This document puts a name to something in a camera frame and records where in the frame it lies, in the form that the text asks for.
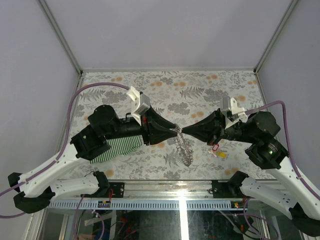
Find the metal ring disc with keyrings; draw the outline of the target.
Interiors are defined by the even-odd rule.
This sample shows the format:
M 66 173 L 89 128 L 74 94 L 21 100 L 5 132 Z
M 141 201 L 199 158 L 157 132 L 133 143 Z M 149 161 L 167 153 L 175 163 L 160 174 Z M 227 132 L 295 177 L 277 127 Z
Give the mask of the metal ring disc with keyrings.
M 176 146 L 178 155 L 181 157 L 182 163 L 186 167 L 189 167 L 194 160 L 192 147 L 189 141 L 185 139 L 182 133 L 182 129 L 178 124 L 175 125 L 175 128 L 173 130 L 177 133 L 177 136 L 174 138 L 174 144 Z

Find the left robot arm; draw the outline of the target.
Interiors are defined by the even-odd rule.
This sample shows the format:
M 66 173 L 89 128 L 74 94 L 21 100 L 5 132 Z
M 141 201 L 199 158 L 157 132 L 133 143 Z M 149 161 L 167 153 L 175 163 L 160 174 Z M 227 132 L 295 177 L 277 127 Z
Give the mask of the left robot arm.
M 17 191 L 13 197 L 17 209 L 26 214 L 38 212 L 51 202 L 73 196 L 105 197 L 110 183 L 101 171 L 82 178 L 62 179 L 68 171 L 112 149 L 109 140 L 141 136 L 145 145 L 156 145 L 178 134 L 175 124 L 164 119 L 153 108 L 140 117 L 119 118 L 110 105 L 100 105 L 88 117 L 87 125 L 74 135 L 58 154 L 28 173 L 13 172 L 8 176 L 11 187 Z

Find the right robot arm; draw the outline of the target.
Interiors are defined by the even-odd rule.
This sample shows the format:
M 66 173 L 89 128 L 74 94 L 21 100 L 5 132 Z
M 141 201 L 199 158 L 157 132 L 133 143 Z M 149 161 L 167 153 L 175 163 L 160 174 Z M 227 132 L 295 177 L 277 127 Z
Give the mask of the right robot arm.
M 260 200 L 284 214 L 304 234 L 318 237 L 320 200 L 314 194 L 319 194 L 319 190 L 298 175 L 288 150 L 275 139 L 280 129 L 270 112 L 246 115 L 244 108 L 239 108 L 218 109 L 198 123 L 184 127 L 182 133 L 209 146 L 217 145 L 220 140 L 249 143 L 249 148 L 245 149 L 249 160 L 276 178 L 287 193 L 280 193 L 237 171 L 227 182 L 229 194 L 236 198 L 243 194 Z

